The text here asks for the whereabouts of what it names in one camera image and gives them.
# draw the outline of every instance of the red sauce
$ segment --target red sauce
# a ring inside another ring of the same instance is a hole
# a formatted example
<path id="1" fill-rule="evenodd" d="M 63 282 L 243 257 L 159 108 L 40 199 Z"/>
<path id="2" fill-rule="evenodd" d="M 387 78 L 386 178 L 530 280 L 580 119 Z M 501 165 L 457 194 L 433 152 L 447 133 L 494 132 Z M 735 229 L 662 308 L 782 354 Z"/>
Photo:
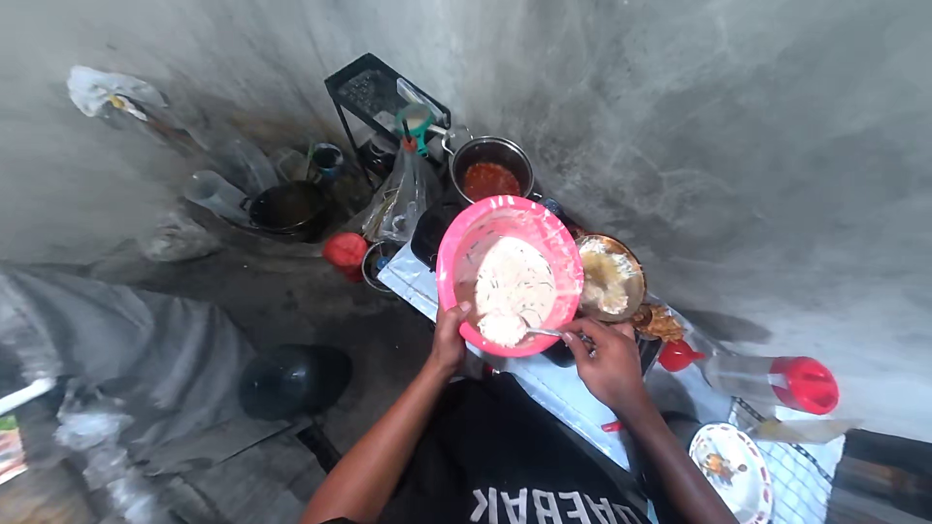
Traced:
<path id="1" fill-rule="evenodd" d="M 521 195 L 521 185 L 512 172 L 492 162 L 479 162 L 466 170 L 463 193 L 473 202 L 495 195 Z"/>

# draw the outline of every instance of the gray wall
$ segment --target gray wall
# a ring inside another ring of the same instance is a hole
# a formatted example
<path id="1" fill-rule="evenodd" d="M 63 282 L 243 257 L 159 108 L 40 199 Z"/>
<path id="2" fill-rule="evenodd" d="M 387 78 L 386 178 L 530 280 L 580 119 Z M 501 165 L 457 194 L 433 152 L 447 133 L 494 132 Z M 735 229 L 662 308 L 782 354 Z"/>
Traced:
<path id="1" fill-rule="evenodd" d="M 9 258 L 99 256 L 185 174 L 169 150 L 81 116 L 64 93 L 70 65 L 208 93 L 265 131 L 336 138 L 322 80 L 372 51 L 474 131 L 521 144 L 546 187 L 628 242 L 652 291 L 710 333 L 816 356 L 841 380 L 840 415 L 932 440 L 925 0 L 5 10 Z"/>

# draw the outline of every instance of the pink bowl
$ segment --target pink bowl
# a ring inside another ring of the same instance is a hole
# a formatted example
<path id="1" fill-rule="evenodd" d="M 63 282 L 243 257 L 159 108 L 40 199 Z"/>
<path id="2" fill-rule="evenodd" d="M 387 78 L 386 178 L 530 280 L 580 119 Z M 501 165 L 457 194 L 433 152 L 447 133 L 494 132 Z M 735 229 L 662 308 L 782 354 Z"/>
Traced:
<path id="1" fill-rule="evenodd" d="M 475 303 L 475 277 L 488 248 L 501 237 L 516 237 L 534 246 L 554 272 L 557 297 L 541 327 L 557 328 L 573 319 L 583 291 L 583 262 L 572 236 L 560 220 L 542 205 L 520 197 L 498 196 L 479 200 L 463 210 L 444 234 L 437 254 L 437 294 L 444 311 L 460 302 Z M 475 308 L 459 333 L 484 352 L 499 356 L 528 356 L 546 350 L 556 338 L 525 337 L 506 348 L 483 338 Z"/>

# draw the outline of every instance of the finger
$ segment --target finger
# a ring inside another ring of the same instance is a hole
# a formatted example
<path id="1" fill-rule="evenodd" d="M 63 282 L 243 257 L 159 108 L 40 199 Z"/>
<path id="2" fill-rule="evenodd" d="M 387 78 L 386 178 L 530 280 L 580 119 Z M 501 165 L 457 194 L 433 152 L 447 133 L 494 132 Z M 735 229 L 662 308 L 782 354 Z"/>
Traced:
<path id="1" fill-rule="evenodd" d="M 612 331 L 616 331 L 616 332 L 618 332 L 618 333 L 621 333 L 622 335 L 624 335 L 624 336 L 626 336 L 626 337 L 628 337 L 628 338 L 631 338 L 632 340 L 635 339 L 635 327 L 632 326 L 632 325 L 631 325 L 630 323 L 628 323 L 628 322 L 625 322 L 624 324 L 613 324 L 613 325 L 610 325 L 610 326 L 609 326 L 609 329 L 611 329 Z"/>
<path id="2" fill-rule="evenodd" d="M 576 319 L 569 324 L 564 324 L 563 327 L 560 327 L 560 331 L 569 331 L 572 333 L 583 332 L 588 335 L 596 345 L 598 345 L 599 342 L 604 343 L 606 341 L 606 336 L 610 335 L 609 329 L 603 323 L 591 318 Z"/>
<path id="3" fill-rule="evenodd" d="M 460 302 L 449 310 L 443 311 L 437 321 L 437 333 L 445 336 L 456 335 L 459 325 L 466 320 L 466 315 L 473 308 L 469 302 Z"/>
<path id="4" fill-rule="evenodd" d="M 576 366 L 585 365 L 589 362 L 589 346 L 580 340 L 578 335 L 572 331 L 566 331 L 561 338 L 567 343 L 569 350 L 573 352 L 573 358 L 576 359 Z"/>

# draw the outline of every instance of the black shirt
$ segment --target black shirt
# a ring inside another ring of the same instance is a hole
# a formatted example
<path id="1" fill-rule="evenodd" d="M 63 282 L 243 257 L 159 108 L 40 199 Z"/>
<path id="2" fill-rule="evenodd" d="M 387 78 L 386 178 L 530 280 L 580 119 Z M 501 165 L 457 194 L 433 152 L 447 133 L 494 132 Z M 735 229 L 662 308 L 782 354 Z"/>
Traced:
<path id="1" fill-rule="evenodd" d="M 379 522 L 647 524 L 560 424 L 511 375 L 450 384 Z"/>

